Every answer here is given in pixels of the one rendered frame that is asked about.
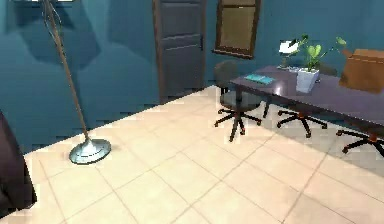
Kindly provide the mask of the dark grey office chair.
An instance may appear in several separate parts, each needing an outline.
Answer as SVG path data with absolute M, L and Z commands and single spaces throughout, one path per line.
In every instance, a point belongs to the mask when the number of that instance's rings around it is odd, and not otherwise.
M 245 134 L 245 126 L 242 118 L 248 118 L 256 122 L 258 126 L 261 125 L 262 120 L 260 118 L 247 115 L 247 112 L 258 108 L 261 105 L 261 98 L 247 93 L 242 92 L 241 96 L 238 97 L 235 90 L 231 90 L 230 81 L 239 76 L 237 64 L 232 60 L 225 60 L 217 63 L 214 67 L 214 78 L 215 85 L 220 88 L 219 101 L 222 108 L 218 110 L 219 114 L 227 113 L 227 116 L 216 120 L 214 126 L 217 127 L 220 123 L 234 118 L 233 127 L 229 137 L 229 141 L 232 142 L 237 131 L 237 127 L 240 127 L 240 134 Z

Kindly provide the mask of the dark grey room door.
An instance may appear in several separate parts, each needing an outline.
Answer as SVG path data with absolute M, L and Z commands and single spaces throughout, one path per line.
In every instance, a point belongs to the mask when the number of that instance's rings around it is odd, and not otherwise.
M 159 101 L 203 88 L 206 0 L 152 0 Z

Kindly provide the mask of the teal book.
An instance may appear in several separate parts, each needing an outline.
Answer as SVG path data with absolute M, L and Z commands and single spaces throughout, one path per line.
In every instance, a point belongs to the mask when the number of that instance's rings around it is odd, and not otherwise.
M 248 74 L 245 76 L 245 79 L 257 83 L 261 83 L 264 85 L 271 84 L 274 81 L 274 78 L 264 76 L 264 75 L 258 75 L 258 74 Z

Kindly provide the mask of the silver floor lamp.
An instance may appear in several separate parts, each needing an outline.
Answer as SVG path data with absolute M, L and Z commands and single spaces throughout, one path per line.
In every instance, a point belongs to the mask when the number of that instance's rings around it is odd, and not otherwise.
M 61 18 L 53 6 L 57 0 L 36 0 L 42 6 L 42 17 L 44 25 L 52 37 L 56 50 L 58 52 L 61 64 L 63 65 L 68 86 L 70 88 L 76 112 L 81 124 L 84 141 L 77 144 L 69 153 L 69 160 L 76 165 L 89 165 L 104 159 L 112 149 L 111 143 L 105 139 L 92 139 L 89 136 L 87 125 L 77 96 L 77 91 L 72 79 L 72 73 L 69 68 L 65 54 L 62 35 L 59 32 L 57 23 L 62 25 Z

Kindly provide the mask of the black office chair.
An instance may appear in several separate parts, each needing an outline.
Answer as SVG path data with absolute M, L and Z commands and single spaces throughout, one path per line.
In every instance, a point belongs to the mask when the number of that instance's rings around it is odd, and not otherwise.
M 350 149 L 356 148 L 358 146 L 362 145 L 371 145 L 376 148 L 376 150 L 379 152 L 379 154 L 384 157 L 384 140 L 379 140 L 376 135 L 374 134 L 361 134 L 357 132 L 352 132 L 352 131 L 346 131 L 346 130 L 338 130 L 336 132 L 337 136 L 342 136 L 342 135 L 349 135 L 353 137 L 358 137 L 359 140 L 350 144 L 347 144 L 343 149 L 342 152 L 344 154 L 347 154 Z
M 307 138 L 310 138 L 312 136 L 312 132 L 309 128 L 308 121 L 319 124 L 322 129 L 326 129 L 328 127 L 328 125 L 325 122 L 322 122 L 321 120 L 307 116 L 301 112 L 292 112 L 292 111 L 284 111 L 284 110 L 278 111 L 279 116 L 281 116 L 283 114 L 288 115 L 288 118 L 285 118 L 285 119 L 278 121 L 277 127 L 280 128 L 285 123 L 291 122 L 293 120 L 299 120 L 302 123 L 302 125 L 306 131 L 306 137 Z

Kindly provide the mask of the white desk lamp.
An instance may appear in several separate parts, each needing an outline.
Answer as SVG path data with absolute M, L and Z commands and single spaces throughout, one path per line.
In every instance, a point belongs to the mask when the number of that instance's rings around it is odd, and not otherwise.
M 299 42 L 297 40 L 282 40 L 279 45 L 278 53 L 281 56 L 281 64 L 278 66 L 279 69 L 288 70 L 288 59 L 296 54 L 299 49 Z

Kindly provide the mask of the green plant in white pot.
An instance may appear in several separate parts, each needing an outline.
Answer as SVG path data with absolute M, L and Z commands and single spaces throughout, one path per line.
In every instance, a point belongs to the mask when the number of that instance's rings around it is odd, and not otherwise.
M 291 49 L 289 56 L 303 52 L 305 64 L 297 72 L 296 90 L 301 93 L 309 93 L 320 74 L 320 61 L 331 51 L 340 51 L 345 48 L 347 42 L 342 37 L 336 37 L 335 43 L 328 50 L 324 50 L 320 44 L 309 43 L 309 35 L 302 34 L 300 38 L 292 40 L 288 48 Z

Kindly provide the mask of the dark purple desk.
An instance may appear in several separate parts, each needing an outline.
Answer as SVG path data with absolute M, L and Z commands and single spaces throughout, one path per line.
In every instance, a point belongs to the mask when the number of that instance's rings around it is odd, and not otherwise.
M 307 113 L 327 113 L 362 132 L 384 138 L 384 93 L 342 87 L 337 77 L 323 74 L 319 75 L 320 82 L 315 83 L 309 93 L 301 93 L 296 90 L 296 73 L 267 66 L 254 74 L 273 78 L 273 81 L 268 85 L 260 84 L 242 75 L 231 81 L 238 93 L 244 91 L 266 96 Z

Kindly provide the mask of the brown cardboard box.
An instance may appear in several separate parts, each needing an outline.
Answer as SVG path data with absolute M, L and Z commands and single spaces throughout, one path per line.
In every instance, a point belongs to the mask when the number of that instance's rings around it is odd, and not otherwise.
M 350 89 L 380 94 L 384 90 L 384 51 L 342 50 L 346 57 L 339 85 Z

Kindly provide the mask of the dark maroon furniture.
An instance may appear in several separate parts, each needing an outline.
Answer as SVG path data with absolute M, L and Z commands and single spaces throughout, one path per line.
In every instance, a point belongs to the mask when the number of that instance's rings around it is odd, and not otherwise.
M 0 219 L 16 210 L 30 209 L 36 202 L 24 156 L 0 111 Z

